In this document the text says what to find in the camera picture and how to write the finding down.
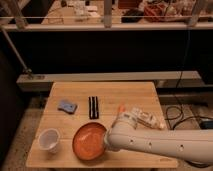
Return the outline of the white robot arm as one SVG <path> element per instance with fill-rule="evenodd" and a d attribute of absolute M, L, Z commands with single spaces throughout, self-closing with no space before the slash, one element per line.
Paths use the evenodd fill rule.
<path fill-rule="evenodd" d="M 112 151 L 130 150 L 213 165 L 213 130 L 138 129 L 138 115 L 122 112 L 105 133 Z"/>

